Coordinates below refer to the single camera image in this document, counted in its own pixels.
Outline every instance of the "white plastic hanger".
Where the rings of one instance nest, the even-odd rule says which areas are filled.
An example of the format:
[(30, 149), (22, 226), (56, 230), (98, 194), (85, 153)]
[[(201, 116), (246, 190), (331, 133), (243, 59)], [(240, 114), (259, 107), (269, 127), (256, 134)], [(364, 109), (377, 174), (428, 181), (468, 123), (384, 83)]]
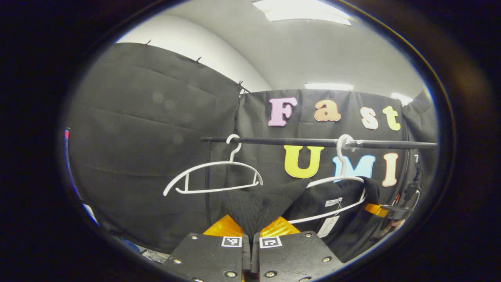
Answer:
[[(226, 139), (226, 144), (229, 144), (229, 142), (231, 141), (231, 139), (235, 138), (235, 137), (239, 137), (239, 136), (236, 135), (236, 134), (232, 134), (232, 135), (228, 136), (228, 138)], [(183, 173), (179, 174), (174, 179), (172, 179), (171, 182), (169, 182), (169, 184), (167, 185), (167, 187), (165, 187), (165, 190), (163, 190), (163, 196), (167, 196), (167, 193), (169, 193), (169, 190), (174, 186), (174, 184), (176, 184), (183, 177), (186, 177), (186, 179), (184, 181), (184, 190), (181, 190), (181, 189), (179, 189), (179, 188), (176, 187), (176, 191), (179, 192), (179, 193), (181, 193), (181, 194), (212, 193), (212, 192), (220, 192), (220, 191), (226, 191), (226, 190), (234, 190), (234, 189), (247, 188), (247, 187), (256, 186), (257, 184), (263, 185), (263, 178), (261, 177), (261, 175), (259, 174), (259, 172), (255, 168), (253, 168), (253, 167), (251, 167), (249, 165), (243, 164), (243, 163), (237, 163), (237, 162), (233, 161), (233, 156), (235, 155), (235, 153), (237, 153), (238, 151), (240, 151), (241, 147), (242, 147), (242, 144), (238, 143), (238, 147), (236, 147), (236, 149), (233, 150), (233, 152), (231, 152), (231, 155), (229, 156), (229, 161), (207, 163), (207, 164), (198, 165), (198, 166), (192, 167), (192, 168), (190, 168), (188, 170), (185, 170)], [(209, 190), (193, 190), (193, 191), (189, 191), (188, 190), (188, 180), (189, 180), (189, 173), (190, 172), (195, 171), (197, 169), (201, 169), (201, 168), (205, 168), (205, 167), (210, 167), (210, 166), (218, 166), (218, 165), (236, 165), (236, 166), (242, 166), (242, 167), (250, 168), (251, 170), (254, 171), (254, 180), (253, 180), (252, 184), (247, 184), (247, 185), (242, 185), (242, 186), (235, 186), (235, 187), (229, 187), (229, 188), (219, 188), (219, 189), (209, 189)]]
[[(306, 186), (306, 188), (317, 186), (317, 185), (320, 185), (320, 184), (326, 183), (326, 182), (333, 182), (333, 181), (336, 181), (336, 180), (357, 180), (357, 181), (360, 181), (360, 182), (364, 183), (364, 180), (362, 178), (360, 178), (360, 177), (345, 176), (347, 162), (346, 162), (346, 159), (344, 158), (344, 156), (343, 156), (343, 154), (341, 152), (341, 149), (343, 148), (343, 146), (345, 145), (345, 143), (352, 142), (352, 141), (353, 141), (353, 138), (351, 138), (351, 136), (349, 136), (347, 134), (343, 134), (343, 135), (341, 135), (338, 138), (338, 143), (336, 145), (336, 152), (338, 153), (339, 160), (341, 161), (341, 163), (343, 165), (341, 167), (341, 175), (334, 176), (334, 177), (328, 177), (328, 178), (324, 178), (324, 179), (319, 179), (319, 180), (310, 182), (308, 184), (308, 186)], [(351, 204), (351, 205), (349, 205), (347, 207), (344, 207), (344, 208), (341, 208), (341, 209), (338, 209), (338, 210), (335, 210), (335, 211), (332, 211), (332, 212), (328, 212), (328, 213), (324, 213), (324, 214), (320, 214), (320, 215), (316, 215), (316, 216), (310, 216), (310, 217), (301, 218), (301, 219), (289, 220), (289, 223), (290, 224), (295, 224), (295, 223), (306, 222), (306, 221), (315, 220), (315, 219), (319, 219), (319, 218), (323, 218), (323, 217), (328, 217), (328, 216), (331, 216), (331, 215), (334, 215), (334, 214), (338, 214), (338, 213), (340, 213), (342, 211), (351, 209), (351, 208), (353, 208), (353, 207), (361, 204), (363, 201), (365, 201), (365, 188), (362, 191), (362, 195), (360, 196), (360, 200), (358, 202), (354, 203), (354, 204)]]

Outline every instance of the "white wall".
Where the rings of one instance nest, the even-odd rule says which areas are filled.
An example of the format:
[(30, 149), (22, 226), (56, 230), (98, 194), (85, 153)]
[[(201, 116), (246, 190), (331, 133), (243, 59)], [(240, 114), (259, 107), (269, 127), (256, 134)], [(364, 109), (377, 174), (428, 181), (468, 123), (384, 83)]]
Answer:
[(235, 49), (209, 30), (188, 20), (159, 14), (143, 22), (117, 43), (146, 43), (186, 56), (199, 57), (204, 64), (238, 83), (250, 92), (271, 90), (261, 74)]

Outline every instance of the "fluorescent light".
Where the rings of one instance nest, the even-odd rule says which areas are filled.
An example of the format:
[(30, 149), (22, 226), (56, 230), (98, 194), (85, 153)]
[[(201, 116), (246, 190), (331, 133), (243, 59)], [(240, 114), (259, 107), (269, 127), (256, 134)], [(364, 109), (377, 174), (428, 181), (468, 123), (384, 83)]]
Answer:
[(391, 95), (390, 95), (391, 98), (393, 99), (397, 99), (397, 100), (400, 100), (400, 102), (402, 102), (402, 105), (405, 106), (405, 105), (408, 105), (410, 102), (412, 102), (412, 99), (407, 97), (407, 96), (404, 96), (400, 93), (397, 93), (397, 92), (393, 92)]
[(253, 5), (272, 22), (303, 19), (351, 25), (348, 14), (318, 0), (260, 0)]
[(353, 85), (351, 84), (341, 84), (341, 83), (306, 83), (306, 89), (329, 89), (329, 90), (341, 90), (341, 91), (352, 91)]

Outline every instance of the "black metal bar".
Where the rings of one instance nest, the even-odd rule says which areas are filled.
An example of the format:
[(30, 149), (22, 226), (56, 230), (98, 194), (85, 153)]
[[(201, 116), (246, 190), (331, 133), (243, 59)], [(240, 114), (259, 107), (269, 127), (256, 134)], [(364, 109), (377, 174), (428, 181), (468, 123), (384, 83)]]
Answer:
[[(203, 137), (202, 142), (226, 142), (226, 138)], [(298, 145), (335, 147), (337, 139), (310, 139), (310, 138), (233, 138), (232, 143), (264, 144), (264, 145)], [(347, 148), (369, 149), (437, 149), (437, 143), (413, 141), (381, 141), (381, 140), (354, 140), (346, 145)]]
[[(210, 162), (210, 145), (212, 144), (211, 141), (209, 141), (208, 144), (208, 149), (207, 149), (207, 162)], [(210, 167), (205, 167), (205, 189), (209, 190), (209, 180), (210, 180)], [(207, 215), (207, 225), (210, 227), (212, 226), (212, 222), (210, 220), (210, 193), (205, 194), (205, 213)]]

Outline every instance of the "orange reflective tape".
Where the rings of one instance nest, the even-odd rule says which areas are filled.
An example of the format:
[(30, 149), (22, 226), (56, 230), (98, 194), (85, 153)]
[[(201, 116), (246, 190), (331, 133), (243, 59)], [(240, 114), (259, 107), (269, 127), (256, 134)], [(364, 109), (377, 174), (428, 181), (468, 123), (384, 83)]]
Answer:
[(215, 224), (209, 227), (203, 234), (221, 237), (241, 237), (242, 228), (229, 215), (225, 215), (223, 218), (219, 219)]
[(380, 205), (374, 205), (374, 204), (371, 204), (371, 203), (367, 203), (365, 205), (365, 208), (364, 208), (366, 211), (374, 214), (374, 215), (377, 215), (379, 217), (386, 217), (386, 215), (388, 214), (389, 210), (387, 209), (383, 209)]
[(261, 230), (260, 237), (275, 237), (297, 233), (300, 233), (297, 228), (290, 224), (285, 218), (279, 217)]

